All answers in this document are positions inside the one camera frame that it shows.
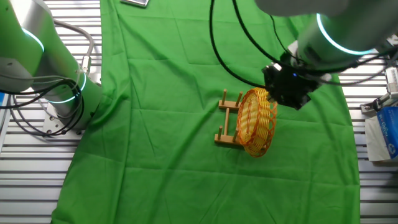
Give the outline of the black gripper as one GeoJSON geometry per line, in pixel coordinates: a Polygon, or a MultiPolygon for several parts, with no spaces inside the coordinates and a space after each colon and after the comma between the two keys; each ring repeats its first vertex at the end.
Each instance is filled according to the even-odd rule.
{"type": "Polygon", "coordinates": [[[317,82],[305,77],[305,73],[295,67],[272,63],[262,69],[265,89],[269,98],[295,110],[300,110],[311,97],[306,95],[317,89],[317,82]]]}

